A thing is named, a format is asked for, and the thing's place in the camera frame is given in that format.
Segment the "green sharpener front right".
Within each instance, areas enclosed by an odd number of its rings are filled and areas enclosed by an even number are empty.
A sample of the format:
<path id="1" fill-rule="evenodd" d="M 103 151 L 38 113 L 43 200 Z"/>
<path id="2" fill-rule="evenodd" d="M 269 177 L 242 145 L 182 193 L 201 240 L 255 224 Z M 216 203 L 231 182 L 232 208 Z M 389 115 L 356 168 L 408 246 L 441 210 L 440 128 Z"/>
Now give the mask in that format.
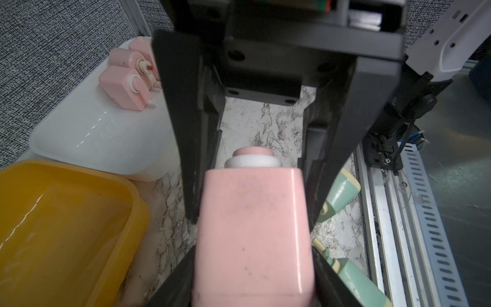
<path id="1" fill-rule="evenodd" d="M 361 185 L 355 176 L 342 168 L 331 186 L 317 223 L 323 223 L 337 215 L 359 194 L 360 190 Z"/>

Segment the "pink sharpener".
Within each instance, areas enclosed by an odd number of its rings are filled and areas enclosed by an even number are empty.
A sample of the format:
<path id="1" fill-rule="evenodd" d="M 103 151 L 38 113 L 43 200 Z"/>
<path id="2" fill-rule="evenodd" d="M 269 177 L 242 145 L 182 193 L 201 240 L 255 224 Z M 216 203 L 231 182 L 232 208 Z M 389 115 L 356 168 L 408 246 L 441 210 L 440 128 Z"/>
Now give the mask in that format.
<path id="1" fill-rule="evenodd" d="M 135 69 L 111 65 L 98 78 L 103 90 L 122 109 L 143 111 L 158 101 Z"/>
<path id="2" fill-rule="evenodd" d="M 144 58 L 153 66 L 153 74 L 160 81 L 160 75 L 157 68 L 157 63 L 152 50 L 152 39 L 150 37 L 136 37 L 129 44 L 129 49 L 140 52 Z"/>
<path id="3" fill-rule="evenodd" d="M 138 51 L 114 48 L 109 53 L 109 63 L 111 65 L 136 69 L 143 75 L 153 75 L 153 65 Z"/>
<path id="4" fill-rule="evenodd" d="M 272 150 L 240 148 L 205 173 L 192 304 L 315 304 L 303 174 Z"/>

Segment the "green sharpener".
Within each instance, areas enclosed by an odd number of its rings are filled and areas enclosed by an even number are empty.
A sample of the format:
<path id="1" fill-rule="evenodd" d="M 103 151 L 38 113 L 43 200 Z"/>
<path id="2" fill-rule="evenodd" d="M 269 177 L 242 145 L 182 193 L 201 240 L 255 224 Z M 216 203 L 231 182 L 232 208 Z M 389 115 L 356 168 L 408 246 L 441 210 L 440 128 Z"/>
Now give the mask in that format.
<path id="1" fill-rule="evenodd" d="M 318 237 L 312 243 L 361 306 L 393 306 L 383 291 L 353 261 L 349 258 L 331 258 L 329 250 Z"/>
<path id="2" fill-rule="evenodd" d="M 317 223 L 323 223 L 337 215 L 359 194 L 360 190 L 361 185 L 355 176 L 342 168 L 331 186 Z"/>

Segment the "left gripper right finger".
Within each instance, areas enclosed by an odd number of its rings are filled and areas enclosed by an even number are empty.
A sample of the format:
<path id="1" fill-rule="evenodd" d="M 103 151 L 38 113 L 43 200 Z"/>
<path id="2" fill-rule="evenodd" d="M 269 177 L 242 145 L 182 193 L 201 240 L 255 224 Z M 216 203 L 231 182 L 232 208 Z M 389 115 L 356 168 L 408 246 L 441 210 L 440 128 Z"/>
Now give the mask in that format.
<path id="1" fill-rule="evenodd" d="M 327 263 L 322 253 L 314 246 L 311 249 L 315 271 L 316 306 L 362 307 L 334 269 Z"/>

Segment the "aluminium front rail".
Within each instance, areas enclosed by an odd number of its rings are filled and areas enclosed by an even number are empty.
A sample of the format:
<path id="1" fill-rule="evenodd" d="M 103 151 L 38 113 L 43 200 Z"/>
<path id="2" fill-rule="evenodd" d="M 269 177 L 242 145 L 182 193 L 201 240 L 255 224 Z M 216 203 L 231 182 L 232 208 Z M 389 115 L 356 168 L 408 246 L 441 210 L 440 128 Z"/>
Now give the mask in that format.
<path id="1" fill-rule="evenodd" d="M 354 157 L 373 283 L 393 306 L 468 306 L 416 146 L 405 146 L 398 175 L 367 166 L 361 145 Z"/>

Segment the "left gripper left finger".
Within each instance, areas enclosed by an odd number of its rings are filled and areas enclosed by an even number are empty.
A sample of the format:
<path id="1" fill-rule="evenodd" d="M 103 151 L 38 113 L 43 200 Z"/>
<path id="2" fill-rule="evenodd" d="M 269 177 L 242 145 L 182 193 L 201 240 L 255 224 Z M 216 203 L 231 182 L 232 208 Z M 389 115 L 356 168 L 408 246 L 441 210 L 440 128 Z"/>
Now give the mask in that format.
<path id="1" fill-rule="evenodd" d="M 194 260 L 196 247 L 193 246 L 171 272 L 164 283 L 156 290 L 145 306 L 192 306 Z"/>

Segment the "yellow plastic tray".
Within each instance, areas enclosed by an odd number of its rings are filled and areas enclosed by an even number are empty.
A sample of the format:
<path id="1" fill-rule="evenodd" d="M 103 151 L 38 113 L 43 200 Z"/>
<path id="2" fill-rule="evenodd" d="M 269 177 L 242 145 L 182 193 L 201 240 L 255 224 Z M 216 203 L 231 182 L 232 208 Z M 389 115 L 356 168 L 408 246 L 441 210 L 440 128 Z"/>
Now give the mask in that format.
<path id="1" fill-rule="evenodd" d="M 112 306 L 148 222 L 119 176 L 36 159 L 1 170 L 1 305 Z"/>

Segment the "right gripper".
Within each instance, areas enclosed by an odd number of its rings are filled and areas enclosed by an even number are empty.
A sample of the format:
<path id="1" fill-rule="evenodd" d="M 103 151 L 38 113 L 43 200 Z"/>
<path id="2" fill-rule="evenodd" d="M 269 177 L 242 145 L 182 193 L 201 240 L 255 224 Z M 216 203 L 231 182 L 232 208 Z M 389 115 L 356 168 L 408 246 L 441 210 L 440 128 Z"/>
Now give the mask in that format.
<path id="1" fill-rule="evenodd" d="M 341 167 L 399 84 L 407 1 L 163 1 L 166 98 L 226 97 L 284 106 L 317 88 L 303 113 L 299 167 L 313 228 Z"/>

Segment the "white plastic tray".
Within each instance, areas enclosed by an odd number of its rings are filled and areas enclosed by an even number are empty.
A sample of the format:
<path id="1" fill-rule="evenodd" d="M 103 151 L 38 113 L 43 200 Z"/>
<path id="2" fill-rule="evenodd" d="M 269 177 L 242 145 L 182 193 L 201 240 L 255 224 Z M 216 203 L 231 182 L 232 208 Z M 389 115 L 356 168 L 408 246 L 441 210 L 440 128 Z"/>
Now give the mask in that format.
<path id="1" fill-rule="evenodd" d="M 33 130 L 29 148 L 55 161 L 151 182 L 180 166 L 170 116 L 159 88 L 141 111 L 117 105 L 99 83 L 111 67 L 105 59 Z"/>

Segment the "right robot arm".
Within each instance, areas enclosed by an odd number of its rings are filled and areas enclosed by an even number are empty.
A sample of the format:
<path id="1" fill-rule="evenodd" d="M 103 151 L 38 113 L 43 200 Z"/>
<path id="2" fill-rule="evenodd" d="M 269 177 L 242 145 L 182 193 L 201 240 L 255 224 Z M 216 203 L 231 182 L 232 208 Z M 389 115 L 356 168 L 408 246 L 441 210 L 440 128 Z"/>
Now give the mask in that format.
<path id="1" fill-rule="evenodd" d="M 174 32 L 152 41 L 177 141 L 185 213 L 196 223 L 227 97 L 304 111 L 299 166 L 309 222 L 366 135 L 395 141 L 490 36 L 489 1 L 454 1 L 409 48 L 406 1 L 164 1 Z"/>

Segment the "green sharpener front left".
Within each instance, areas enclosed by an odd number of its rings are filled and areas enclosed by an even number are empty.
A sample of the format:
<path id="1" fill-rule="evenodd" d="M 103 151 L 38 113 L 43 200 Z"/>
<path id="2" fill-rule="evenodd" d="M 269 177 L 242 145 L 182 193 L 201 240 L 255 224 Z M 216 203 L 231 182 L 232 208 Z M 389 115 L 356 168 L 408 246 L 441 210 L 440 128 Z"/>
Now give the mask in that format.
<path id="1" fill-rule="evenodd" d="M 349 258 L 331 258 L 329 250 L 318 237 L 312 243 L 361 306 L 393 306 L 383 291 L 353 261 Z"/>

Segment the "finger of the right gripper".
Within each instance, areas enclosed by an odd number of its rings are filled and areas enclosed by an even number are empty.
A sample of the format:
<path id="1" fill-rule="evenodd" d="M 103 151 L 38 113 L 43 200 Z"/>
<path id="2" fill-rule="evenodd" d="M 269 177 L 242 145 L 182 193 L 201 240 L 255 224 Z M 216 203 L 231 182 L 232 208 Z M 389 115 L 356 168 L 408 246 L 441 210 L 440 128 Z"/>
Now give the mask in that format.
<path id="1" fill-rule="evenodd" d="M 178 145 L 185 215 L 197 224 L 205 172 L 221 139 L 224 90 L 199 37 L 158 30 L 152 50 Z"/>

